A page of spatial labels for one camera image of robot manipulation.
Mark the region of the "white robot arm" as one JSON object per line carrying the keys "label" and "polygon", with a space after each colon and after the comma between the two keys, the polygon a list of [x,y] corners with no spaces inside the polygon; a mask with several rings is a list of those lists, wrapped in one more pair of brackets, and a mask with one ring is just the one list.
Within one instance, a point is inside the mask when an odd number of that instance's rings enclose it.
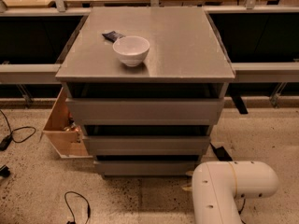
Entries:
{"label": "white robot arm", "polygon": [[279,185],[276,172],[260,161],[208,161],[186,175],[195,224],[244,224],[235,200],[270,197]]}

